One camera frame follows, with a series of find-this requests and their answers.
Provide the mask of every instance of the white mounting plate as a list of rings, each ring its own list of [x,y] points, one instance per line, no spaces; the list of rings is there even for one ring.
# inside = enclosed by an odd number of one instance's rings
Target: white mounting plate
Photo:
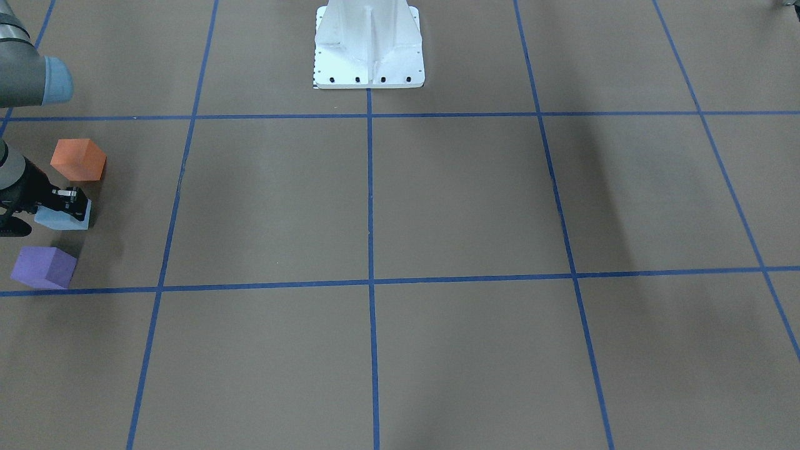
[[[409,8],[417,29],[420,30],[419,10],[414,6]],[[327,6],[317,9],[317,30],[326,9]],[[422,45],[395,47],[380,61],[375,62],[375,79],[370,80],[367,64],[367,61],[343,58],[342,52],[332,51],[327,46],[316,46],[314,89],[400,89],[422,87],[425,84]]]

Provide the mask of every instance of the grid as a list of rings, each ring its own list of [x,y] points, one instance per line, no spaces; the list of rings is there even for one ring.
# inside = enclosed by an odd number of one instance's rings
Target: grid
[[[57,0],[51,0],[50,6],[46,12],[42,28],[36,39],[35,46],[39,47],[42,38],[45,35],[46,28],[50,21],[53,9]],[[211,44],[214,39],[214,24],[217,16],[219,0],[214,0],[213,8],[210,15],[208,25],[208,32],[206,36],[206,45],[202,57],[202,64],[199,70],[197,87],[194,95],[194,105],[191,115],[140,115],[140,116],[94,116],[94,117],[11,117],[13,109],[9,109],[5,117],[0,119],[0,136],[4,133],[9,123],[17,122],[92,122],[92,121],[160,121],[160,120],[188,120],[189,130],[186,136],[186,143],[184,146],[182,163],[180,172],[178,174],[178,183],[174,195],[174,203],[170,217],[169,230],[167,232],[166,243],[163,251],[162,266],[158,283],[155,286],[141,286],[141,287],[109,287],[109,288],[87,288],[87,289],[69,289],[64,291],[0,291],[0,297],[17,297],[17,296],[37,296],[37,295],[89,295],[89,294],[120,294],[120,293],[133,293],[144,292],[154,294],[154,305],[152,316],[150,318],[150,326],[148,328],[148,335],[146,340],[146,348],[142,359],[141,373],[138,381],[138,389],[133,406],[133,413],[130,422],[130,432],[128,435],[127,448],[134,447],[134,438],[136,436],[136,428],[138,424],[138,415],[142,403],[142,396],[146,385],[146,377],[148,364],[150,360],[150,353],[153,345],[154,333],[158,321],[158,310],[161,303],[162,293],[176,292],[176,291],[229,291],[229,290],[242,290],[242,289],[275,289],[275,288],[292,288],[292,287],[331,287],[331,286],[367,286],[369,288],[369,308],[370,308],[370,340],[371,340],[371,362],[372,362],[372,396],[373,396],[373,437],[374,448],[380,448],[380,417],[379,417],[379,398],[378,398],[378,333],[375,314],[375,286],[387,284],[408,284],[408,283],[469,283],[469,282],[495,282],[495,281],[515,281],[515,280],[540,280],[540,279],[570,279],[574,287],[575,299],[578,303],[578,310],[581,316],[582,328],[584,338],[586,341],[586,350],[590,360],[590,365],[594,377],[594,385],[598,397],[598,403],[602,414],[602,422],[605,427],[606,440],[609,449],[614,448],[614,437],[612,433],[611,423],[613,418],[609,418],[606,410],[601,374],[599,373],[598,366],[594,356],[594,348],[590,333],[589,324],[586,318],[586,312],[583,307],[583,299],[581,293],[581,279],[601,279],[601,278],[622,278],[622,277],[660,277],[660,276],[680,276],[680,275],[701,275],[701,274],[742,274],[742,273],[760,273],[762,274],[766,286],[769,288],[770,294],[774,301],[774,305],[781,317],[783,325],[786,329],[786,335],[789,338],[795,355],[800,361],[800,347],[790,326],[786,313],[783,310],[781,300],[772,284],[770,274],[779,272],[796,272],[800,271],[800,266],[767,266],[764,263],[761,252],[758,249],[756,238],[747,217],[742,209],[738,200],[734,184],[732,183],[722,156],[720,155],[714,136],[710,130],[709,124],[706,120],[707,116],[715,115],[800,115],[800,110],[746,110],[746,111],[733,111],[733,110],[703,110],[698,97],[695,94],[694,87],[687,74],[681,59],[678,47],[673,40],[670,28],[664,18],[658,0],[652,0],[653,8],[658,15],[661,22],[664,34],[668,40],[671,50],[674,54],[675,60],[681,70],[686,87],[691,95],[691,98],[696,107],[695,110],[685,111],[544,111],[539,103],[539,95],[537,91],[536,78],[535,78],[535,62],[531,62],[528,53],[527,41],[525,36],[524,26],[522,24],[522,14],[520,13],[518,0],[513,0],[514,11],[516,13],[517,26],[519,37],[522,43],[523,54],[520,58],[524,58],[528,77],[530,80],[530,89],[534,104],[534,110],[528,112],[463,112],[463,113],[420,113],[420,114],[391,114],[391,113],[374,113],[372,92],[366,90],[366,113],[365,114],[289,114],[289,115],[199,115],[198,106],[201,98],[203,80],[206,73],[206,65],[208,63]],[[558,177],[555,173],[552,158],[550,156],[550,146],[547,140],[546,126],[544,122],[545,117],[560,117],[560,116],[637,116],[637,115],[683,115],[693,116],[701,120],[706,136],[714,152],[714,157],[717,161],[719,170],[725,180],[726,187],[730,193],[730,197],[734,202],[736,212],[742,222],[742,226],[746,232],[752,251],[758,261],[758,266],[754,267],[716,267],[716,268],[685,268],[674,270],[653,270],[653,271],[592,271],[581,272],[575,267],[575,261],[572,254],[570,245],[570,235],[567,229],[567,224],[564,218],[564,211],[562,208],[561,197],[558,189]],[[558,215],[561,220],[561,228],[563,234],[563,243],[566,252],[566,257],[569,263],[570,271],[568,273],[544,273],[544,274],[517,274],[517,275],[485,275],[485,276],[449,276],[449,277],[418,277],[418,278],[376,278],[374,270],[374,174],[373,174],[373,121],[374,119],[401,119],[401,118],[444,118],[444,117],[530,117],[535,118],[538,124],[539,131],[542,136],[542,144],[545,151],[547,168],[551,177],[553,195],[558,209]],[[190,156],[192,145],[192,138],[194,134],[194,126],[198,120],[218,120],[218,119],[365,119],[366,120],[366,141],[367,141],[367,167],[368,167],[368,272],[369,275],[366,279],[348,279],[348,280],[315,280],[315,281],[301,281],[301,282],[287,282],[287,283],[236,283],[236,284],[211,284],[211,285],[165,285],[166,271],[170,260],[170,250],[172,247],[172,238],[175,229],[175,223],[178,216],[178,209],[181,200],[181,185],[183,176],[186,171],[186,162]]]

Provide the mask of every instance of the blue grid line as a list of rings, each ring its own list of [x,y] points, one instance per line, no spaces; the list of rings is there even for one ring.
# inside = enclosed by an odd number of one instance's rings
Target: blue grid line
[[[520,112],[443,112],[443,113],[374,113],[374,119],[451,118],[451,117],[595,117],[595,116],[671,116],[699,115],[695,111],[535,111]],[[800,110],[703,111],[704,115],[800,115]],[[366,119],[367,114],[222,114],[222,115],[100,115],[0,118],[4,122],[112,122],[137,120],[255,120],[255,119]]]
[[[178,183],[175,187],[175,199],[172,205],[172,215],[170,217],[170,227],[166,236],[166,244],[164,245],[164,257],[161,266],[161,272],[158,276],[158,288],[155,300],[153,302],[153,314],[150,317],[150,327],[147,332],[147,341],[145,344],[145,352],[142,357],[142,370],[139,373],[139,382],[136,389],[136,399],[134,401],[134,410],[130,418],[130,430],[128,432],[128,441],[126,450],[133,450],[134,439],[136,437],[136,427],[138,426],[139,411],[142,407],[142,397],[144,396],[145,382],[147,380],[147,369],[150,366],[150,354],[153,350],[153,338],[155,336],[156,323],[158,322],[158,310],[161,307],[162,289],[164,287],[164,279],[166,278],[166,268],[170,260],[170,249],[172,248],[172,238],[175,232],[175,222],[178,217],[178,207],[181,202],[181,185],[183,183],[183,176],[186,173],[186,161],[189,158],[189,152],[192,144],[192,137],[194,135],[195,117],[198,113],[200,105],[200,94],[202,93],[202,84],[206,76],[206,66],[208,65],[208,56],[211,50],[211,40],[214,36],[214,24],[217,20],[217,11],[219,8],[219,0],[214,0],[214,6],[211,10],[211,18],[208,25],[208,35],[206,36],[206,48],[203,51],[202,63],[200,65],[200,74],[198,76],[197,89],[194,92],[194,105],[192,106],[192,119],[189,122],[189,130],[186,132],[186,145],[183,150],[183,159],[181,161],[181,170],[178,175]]]
[[[372,362],[372,446],[381,448],[380,395],[378,391],[378,326],[375,314],[375,237],[373,170],[372,90],[366,90],[366,160],[367,160],[367,258],[370,287],[370,352]]]
[[[53,15],[55,2],[56,0],[50,0],[50,5],[47,7],[45,18],[42,21],[42,28],[39,28],[39,35],[36,37],[36,42],[34,42],[34,48],[36,48],[36,50],[38,50],[39,46],[42,45],[42,39],[44,39],[45,37],[45,31],[47,31],[47,27],[50,24],[50,17]],[[2,122],[0,122],[0,138],[3,136],[3,134],[6,133],[6,127],[8,127],[9,119],[11,119],[11,115],[13,113],[14,113],[13,107],[6,110],[6,117],[4,117]]]
[[[670,42],[670,46],[672,47],[672,52],[675,56],[675,60],[678,62],[678,66],[681,69],[683,78],[686,81],[686,86],[689,88],[689,92],[692,96],[692,101],[694,101],[694,105],[697,107],[698,113],[700,114],[700,120],[702,121],[703,128],[705,128],[706,130],[706,136],[708,137],[709,143],[711,144],[711,149],[714,151],[714,157],[717,159],[719,170],[722,172],[722,177],[725,179],[725,184],[728,186],[730,197],[734,201],[734,205],[736,206],[736,212],[739,214],[739,218],[742,221],[742,225],[744,226],[745,232],[747,233],[747,238],[750,241],[750,245],[753,248],[753,253],[755,254],[756,260],[758,261],[758,266],[761,268],[762,274],[764,275],[764,280],[766,281],[766,285],[770,289],[772,300],[775,303],[775,307],[778,309],[778,315],[780,315],[781,317],[781,321],[783,322],[783,327],[786,329],[786,334],[788,335],[789,341],[791,342],[792,347],[794,348],[794,354],[797,356],[798,362],[800,362],[800,345],[798,345],[797,338],[794,336],[792,327],[789,324],[789,319],[788,317],[786,317],[786,312],[783,310],[783,305],[781,304],[781,300],[778,298],[778,293],[775,291],[775,288],[772,284],[770,273],[769,271],[766,270],[764,259],[762,258],[761,252],[758,249],[758,245],[755,242],[755,237],[753,235],[752,230],[750,229],[750,225],[747,222],[747,217],[745,217],[744,209],[742,208],[742,205],[739,202],[739,198],[736,195],[736,190],[734,189],[734,185],[730,181],[728,170],[725,167],[725,163],[722,161],[722,156],[720,155],[719,149],[717,148],[717,143],[714,140],[714,135],[712,135],[711,133],[711,129],[708,125],[708,120],[706,120],[706,114],[700,107],[700,102],[694,90],[694,86],[692,85],[692,82],[689,80],[689,73],[686,71],[686,67],[683,64],[681,55],[678,53],[678,47],[675,45],[675,41],[672,38],[672,33],[670,33],[670,28],[666,24],[666,20],[664,19],[664,14],[661,11],[661,7],[658,5],[658,0],[652,0],[652,2],[653,6],[655,7],[656,13],[658,14],[658,19],[661,21],[662,27],[664,28],[664,33],[666,34],[667,40]]]
[[[578,312],[581,316],[581,325],[583,327],[583,337],[586,341],[586,350],[589,356],[589,362],[592,368],[592,376],[594,377],[594,389],[597,392],[598,404],[600,406],[600,413],[602,415],[603,427],[606,431],[606,442],[608,443],[609,450],[614,450],[614,436],[611,433],[611,424],[608,418],[608,411],[606,408],[606,398],[603,395],[602,383],[600,381],[600,372],[598,370],[597,359],[594,355],[594,345],[592,344],[591,332],[589,329],[589,322],[586,319],[586,309],[583,305],[583,296],[581,294],[581,286],[578,282],[577,271],[575,270],[575,260],[572,254],[572,246],[570,245],[570,234],[566,227],[566,220],[564,218],[564,210],[561,203],[561,195],[558,193],[558,180],[555,176],[555,169],[553,168],[553,159],[550,155],[550,144],[547,142],[547,133],[545,130],[544,117],[542,116],[542,108],[539,104],[538,91],[536,89],[536,78],[534,77],[534,68],[530,63],[530,53],[528,52],[528,44],[525,38],[525,29],[522,26],[522,14],[519,11],[519,2],[514,0],[514,12],[517,15],[517,27],[519,28],[519,38],[522,42],[522,52],[525,55],[525,64],[528,69],[528,79],[530,80],[530,90],[534,97],[534,105],[536,106],[537,120],[539,124],[539,131],[542,134],[542,145],[544,146],[545,157],[547,159],[547,170],[550,172],[550,179],[553,182],[553,196],[555,197],[556,208],[558,209],[558,216],[561,220],[561,229],[564,235],[564,248],[566,249],[566,257],[570,263],[570,276],[572,278],[573,289],[575,290],[575,299],[578,302]]]
[[[685,275],[720,275],[768,272],[796,272],[800,266],[768,266],[761,267],[712,267],[705,269],[666,269],[652,271],[609,271],[609,272],[577,272],[575,276],[583,278],[635,278],[640,276],[685,276]],[[530,281],[548,279],[572,279],[571,273],[526,274],[526,275],[476,275],[476,276],[431,276],[410,278],[376,278],[369,279],[332,279],[315,281],[286,281],[265,283],[232,283],[232,284],[193,284],[173,286],[141,286],[141,287],[88,287],[78,289],[36,290],[36,291],[0,291],[3,297],[27,297],[46,295],[93,295],[93,294],[131,294],[137,292],[192,292],[192,291],[238,291],[254,289],[289,289],[299,287],[336,287],[336,286],[369,286],[394,284],[426,284],[426,283],[478,283],[502,281]]]

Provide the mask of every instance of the robotic arm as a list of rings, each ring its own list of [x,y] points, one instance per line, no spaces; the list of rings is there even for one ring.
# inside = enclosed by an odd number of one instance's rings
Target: robotic arm
[[[6,0],[0,0],[0,107],[47,105],[72,98],[72,76],[58,58],[42,57]],[[40,207],[86,219],[88,200],[75,187],[58,189],[28,158],[0,139],[0,237],[27,236],[14,213]]]

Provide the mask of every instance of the light blue cube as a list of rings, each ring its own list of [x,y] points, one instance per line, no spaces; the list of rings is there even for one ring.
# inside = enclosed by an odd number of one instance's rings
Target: light blue cube
[[[53,211],[47,207],[39,207],[34,217],[34,222],[51,230],[88,230],[91,209],[92,201],[89,200],[86,205],[86,216],[81,221],[63,211]]]

